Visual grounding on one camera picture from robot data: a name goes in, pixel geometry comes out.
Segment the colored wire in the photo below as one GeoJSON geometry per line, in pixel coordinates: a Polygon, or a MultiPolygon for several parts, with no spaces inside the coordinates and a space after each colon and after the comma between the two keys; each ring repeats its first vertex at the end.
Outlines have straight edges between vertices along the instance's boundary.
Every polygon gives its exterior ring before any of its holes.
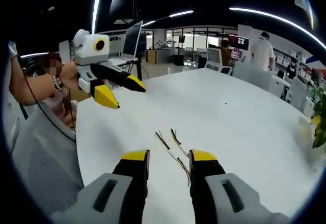
{"type": "Polygon", "coordinates": [[[181,159],[179,157],[177,158],[177,162],[180,164],[180,166],[183,168],[183,170],[187,174],[188,186],[190,186],[190,172],[189,172],[189,170],[187,169],[187,167],[184,165],[184,163],[181,161],[181,159]]]}
{"type": "Polygon", "coordinates": [[[161,132],[160,131],[158,131],[158,132],[159,132],[159,134],[157,132],[155,132],[155,136],[164,144],[164,146],[168,150],[168,153],[171,155],[171,157],[173,159],[175,159],[179,163],[179,165],[181,166],[181,168],[185,171],[185,173],[187,174],[188,186],[190,186],[190,173],[189,173],[189,170],[187,169],[187,167],[184,165],[184,163],[182,162],[182,160],[179,157],[178,158],[173,157],[173,155],[169,152],[170,151],[170,147],[165,142],[165,140],[164,140],[161,132]]]}
{"type": "Polygon", "coordinates": [[[155,136],[164,144],[164,146],[166,147],[167,150],[170,150],[170,147],[168,146],[168,144],[165,142],[161,132],[159,131],[160,135],[155,132],[155,136]]]}
{"type": "Polygon", "coordinates": [[[171,129],[170,132],[171,132],[172,138],[175,141],[175,143],[178,146],[180,146],[181,145],[181,142],[179,142],[179,140],[177,139],[177,130],[175,130],[175,132],[174,132],[173,129],[171,129]]]}
{"type": "Polygon", "coordinates": [[[185,156],[189,158],[188,153],[186,152],[186,150],[184,150],[184,148],[181,146],[181,142],[177,139],[177,130],[173,131],[173,129],[170,129],[170,132],[174,142],[178,145],[179,149],[183,152],[185,156]]]}

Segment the potted plant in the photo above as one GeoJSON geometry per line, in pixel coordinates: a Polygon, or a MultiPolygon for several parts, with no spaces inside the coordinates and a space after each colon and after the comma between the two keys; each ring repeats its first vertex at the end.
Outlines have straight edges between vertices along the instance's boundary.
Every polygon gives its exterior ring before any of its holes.
{"type": "Polygon", "coordinates": [[[326,89],[319,87],[315,91],[318,102],[314,106],[315,117],[311,123],[316,126],[312,148],[319,148],[326,142],[326,89]]]}

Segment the white shirt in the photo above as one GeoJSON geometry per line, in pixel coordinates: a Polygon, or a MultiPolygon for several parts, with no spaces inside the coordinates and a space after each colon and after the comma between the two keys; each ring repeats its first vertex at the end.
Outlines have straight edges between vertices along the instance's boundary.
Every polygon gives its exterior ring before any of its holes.
{"type": "Polygon", "coordinates": [[[269,58],[274,58],[275,56],[273,46],[264,37],[260,37],[254,43],[251,53],[254,54],[251,64],[265,71],[268,70],[269,58]]]}
{"type": "Polygon", "coordinates": [[[14,143],[19,133],[20,124],[25,120],[19,103],[14,99],[9,91],[11,77],[11,58],[17,55],[16,44],[9,43],[9,60],[6,67],[4,87],[3,87],[3,125],[5,137],[9,151],[12,152],[14,143]]]}

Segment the bracelet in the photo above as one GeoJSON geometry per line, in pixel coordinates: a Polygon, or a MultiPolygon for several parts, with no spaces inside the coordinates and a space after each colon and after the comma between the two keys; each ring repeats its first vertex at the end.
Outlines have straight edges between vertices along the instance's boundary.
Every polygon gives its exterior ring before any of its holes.
{"type": "Polygon", "coordinates": [[[63,91],[63,84],[60,80],[59,77],[57,76],[51,76],[51,80],[52,80],[52,84],[53,84],[53,87],[56,89],[56,90],[59,90],[60,92],[63,91]]]}

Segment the white table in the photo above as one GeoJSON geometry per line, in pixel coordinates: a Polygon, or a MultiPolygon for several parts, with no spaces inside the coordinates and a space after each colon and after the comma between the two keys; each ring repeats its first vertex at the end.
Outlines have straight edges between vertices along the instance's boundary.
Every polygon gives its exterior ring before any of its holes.
{"type": "Polygon", "coordinates": [[[268,92],[209,69],[145,81],[146,93],[114,90],[120,109],[88,99],[78,104],[77,152],[85,185],[112,172],[127,151],[151,150],[143,223],[194,223],[184,171],[154,136],[169,129],[188,149],[209,151],[227,172],[260,193],[273,212],[295,214],[316,184],[294,141],[305,116],[268,92]]]}

